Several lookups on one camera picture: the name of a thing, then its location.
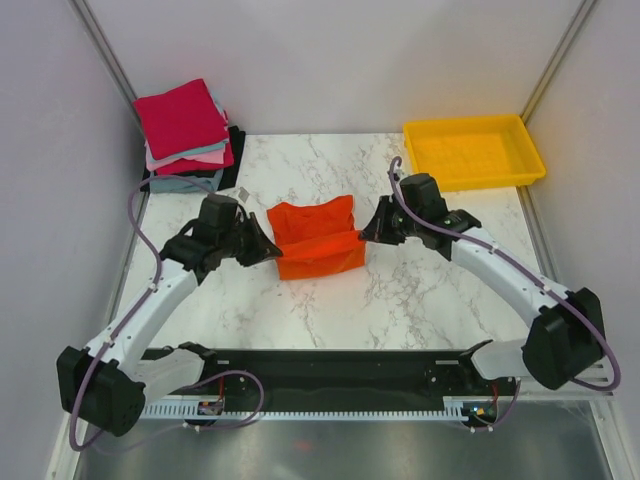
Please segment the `orange t shirt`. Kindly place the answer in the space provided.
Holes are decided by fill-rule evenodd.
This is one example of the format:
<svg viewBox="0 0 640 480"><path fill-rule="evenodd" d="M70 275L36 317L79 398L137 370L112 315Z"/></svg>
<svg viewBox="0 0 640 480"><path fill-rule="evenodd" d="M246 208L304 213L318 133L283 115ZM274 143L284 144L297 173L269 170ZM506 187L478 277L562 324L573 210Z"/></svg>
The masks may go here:
<svg viewBox="0 0 640 480"><path fill-rule="evenodd" d="M283 281L326 277L365 265L366 243L359 238L353 215L354 198L295 206L282 202L267 211Z"/></svg>

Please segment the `yellow plastic tray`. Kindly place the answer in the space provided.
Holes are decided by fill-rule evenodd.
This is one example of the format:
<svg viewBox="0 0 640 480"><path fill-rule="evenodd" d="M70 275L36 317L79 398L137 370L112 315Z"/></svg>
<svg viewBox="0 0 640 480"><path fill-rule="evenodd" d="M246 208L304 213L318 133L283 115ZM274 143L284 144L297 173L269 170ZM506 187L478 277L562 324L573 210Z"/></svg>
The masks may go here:
<svg viewBox="0 0 640 480"><path fill-rule="evenodd" d="M444 192L529 186L547 173L516 114L412 121L403 134L412 171Z"/></svg>

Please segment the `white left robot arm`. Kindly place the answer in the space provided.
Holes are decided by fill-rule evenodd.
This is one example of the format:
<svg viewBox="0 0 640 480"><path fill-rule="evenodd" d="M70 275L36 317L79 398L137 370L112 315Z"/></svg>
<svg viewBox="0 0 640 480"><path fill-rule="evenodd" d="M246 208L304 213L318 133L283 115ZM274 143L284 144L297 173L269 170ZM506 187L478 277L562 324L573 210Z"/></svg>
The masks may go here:
<svg viewBox="0 0 640 480"><path fill-rule="evenodd" d="M67 347L59 355L60 399L70 424L84 420L120 437L147 405L179 390L215 389L220 371L199 344L187 342L156 360L143 356L177 307L224 260L251 267L281 254L237 199L207 195L197 217L155 252L156 269L125 313L85 347Z"/></svg>

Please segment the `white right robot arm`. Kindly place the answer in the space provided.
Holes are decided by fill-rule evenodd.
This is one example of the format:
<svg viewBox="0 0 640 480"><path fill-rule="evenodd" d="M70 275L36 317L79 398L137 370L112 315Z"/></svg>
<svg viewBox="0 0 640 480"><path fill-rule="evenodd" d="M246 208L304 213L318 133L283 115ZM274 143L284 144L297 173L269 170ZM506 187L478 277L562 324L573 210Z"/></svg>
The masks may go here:
<svg viewBox="0 0 640 480"><path fill-rule="evenodd" d="M500 245L482 223L463 209L451 210L428 174L404 179L389 175L392 192L380 197L361 231L370 243L400 245L417 238L445 260L471 272L526 323L525 338L488 341L470 349L458 381L477 394L503 377L530 377L557 390L578 383L585 370L606 355L598 297L576 292L535 273Z"/></svg>

